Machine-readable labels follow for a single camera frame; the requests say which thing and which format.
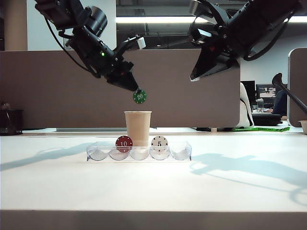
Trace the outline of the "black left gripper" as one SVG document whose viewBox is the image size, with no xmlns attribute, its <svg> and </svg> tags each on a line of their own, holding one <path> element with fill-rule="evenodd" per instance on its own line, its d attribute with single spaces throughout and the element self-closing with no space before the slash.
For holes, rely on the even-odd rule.
<svg viewBox="0 0 307 230">
<path fill-rule="evenodd" d="M 139 90 L 139 85 L 131 72 L 134 66 L 132 62 L 122 58 L 111 59 L 110 57 L 104 57 L 103 61 L 105 62 L 104 77 L 107 83 L 133 92 Z"/>
</svg>

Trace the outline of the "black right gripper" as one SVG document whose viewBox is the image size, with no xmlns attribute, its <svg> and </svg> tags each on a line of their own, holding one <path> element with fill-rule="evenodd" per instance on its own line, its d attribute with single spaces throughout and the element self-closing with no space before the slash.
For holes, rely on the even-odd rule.
<svg viewBox="0 0 307 230">
<path fill-rule="evenodd" d="M 202 31 L 202 48 L 190 74 L 191 81 L 240 67 L 243 54 L 243 27 L 227 23 Z"/>
</svg>

